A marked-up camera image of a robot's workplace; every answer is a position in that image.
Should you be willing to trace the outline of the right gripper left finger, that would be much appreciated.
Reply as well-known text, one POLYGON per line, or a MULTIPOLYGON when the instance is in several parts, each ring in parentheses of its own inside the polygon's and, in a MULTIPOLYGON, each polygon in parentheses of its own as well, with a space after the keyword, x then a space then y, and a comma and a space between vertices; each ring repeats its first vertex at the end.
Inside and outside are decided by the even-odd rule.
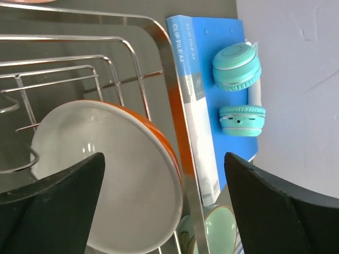
POLYGON ((1 253, 84 253, 105 172, 97 152, 1 193, 1 253))

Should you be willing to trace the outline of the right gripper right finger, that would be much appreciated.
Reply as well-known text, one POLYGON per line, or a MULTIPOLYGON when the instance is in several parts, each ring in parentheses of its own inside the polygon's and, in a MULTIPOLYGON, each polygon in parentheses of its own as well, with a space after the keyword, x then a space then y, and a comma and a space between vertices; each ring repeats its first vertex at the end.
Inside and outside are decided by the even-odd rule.
POLYGON ((338 198, 293 184, 231 152, 224 169, 245 253, 338 253, 338 198))

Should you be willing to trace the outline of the green ceramic bowl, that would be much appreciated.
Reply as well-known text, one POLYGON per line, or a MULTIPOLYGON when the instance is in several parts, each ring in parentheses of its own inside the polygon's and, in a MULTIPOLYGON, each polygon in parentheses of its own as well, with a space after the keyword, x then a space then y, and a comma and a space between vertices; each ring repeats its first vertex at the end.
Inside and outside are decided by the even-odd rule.
MULTIPOLYGON (((227 205, 210 205, 203 208, 203 214, 210 253, 233 253, 237 235, 233 210, 227 205)), ((181 219, 177 233, 181 253, 199 252, 190 215, 181 219)))

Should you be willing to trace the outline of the orange and white bowl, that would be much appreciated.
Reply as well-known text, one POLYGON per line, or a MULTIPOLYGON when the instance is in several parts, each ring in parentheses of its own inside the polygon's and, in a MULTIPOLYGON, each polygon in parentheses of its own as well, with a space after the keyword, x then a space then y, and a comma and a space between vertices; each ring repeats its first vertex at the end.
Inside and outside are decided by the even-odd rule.
POLYGON ((100 152, 105 172, 87 244, 105 253, 149 253, 174 233, 182 214, 179 166, 149 121, 120 106, 80 100, 38 125, 31 147, 41 179, 100 152))

